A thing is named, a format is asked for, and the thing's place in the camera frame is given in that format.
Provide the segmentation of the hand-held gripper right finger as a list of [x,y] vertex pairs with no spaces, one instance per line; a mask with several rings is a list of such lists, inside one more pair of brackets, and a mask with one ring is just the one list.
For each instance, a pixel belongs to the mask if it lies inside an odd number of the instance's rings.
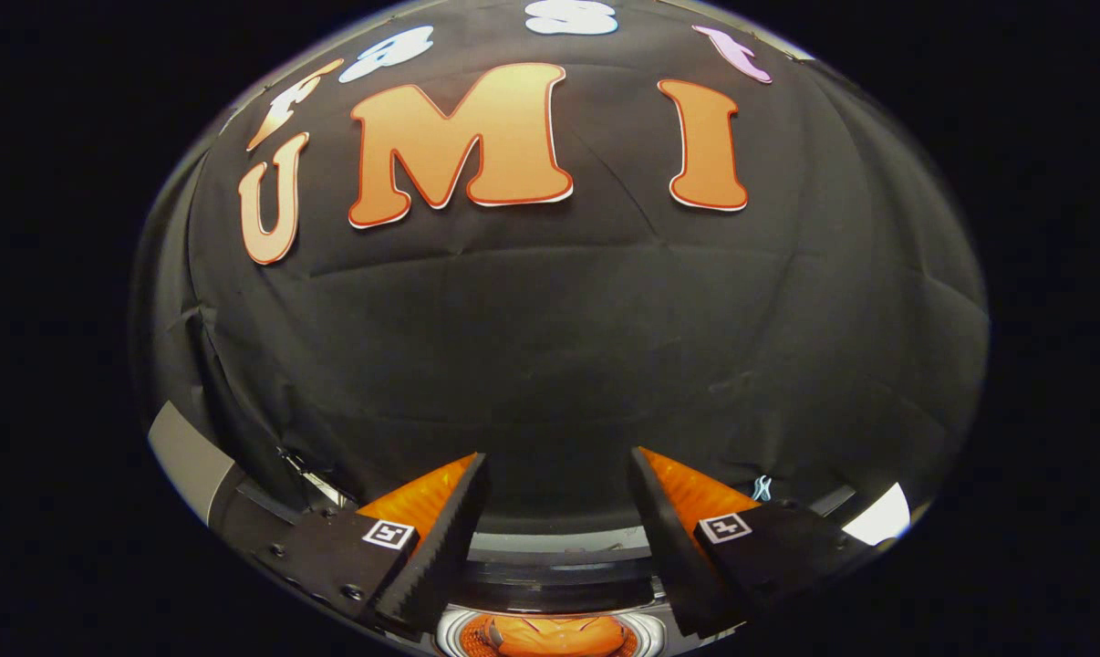
[[758,502],[646,446],[630,450],[629,489],[678,627],[701,639],[795,606],[878,556],[807,505]]

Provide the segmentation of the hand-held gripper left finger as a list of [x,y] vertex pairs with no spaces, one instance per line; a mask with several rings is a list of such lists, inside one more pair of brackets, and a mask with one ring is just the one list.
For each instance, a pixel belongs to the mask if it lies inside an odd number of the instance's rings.
[[491,491],[487,455],[438,467],[358,511],[308,513],[253,562],[367,631],[433,633],[459,585]]

